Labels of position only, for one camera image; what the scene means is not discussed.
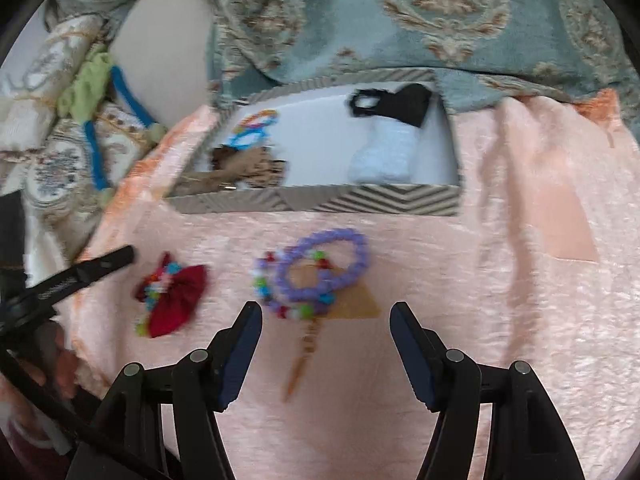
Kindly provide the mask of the left hand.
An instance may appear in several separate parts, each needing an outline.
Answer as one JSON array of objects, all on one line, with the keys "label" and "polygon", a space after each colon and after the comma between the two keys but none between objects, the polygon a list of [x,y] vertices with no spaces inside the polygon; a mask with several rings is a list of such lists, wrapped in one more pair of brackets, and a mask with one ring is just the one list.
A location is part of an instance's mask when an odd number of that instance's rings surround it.
[{"label": "left hand", "polygon": [[[15,356],[29,377],[63,403],[75,394],[78,359],[66,348],[62,326],[45,322],[36,329],[25,350]],[[1,375],[1,429],[16,429],[38,451],[52,451],[62,457],[72,450],[72,442],[50,417],[27,400],[9,379]]]}]

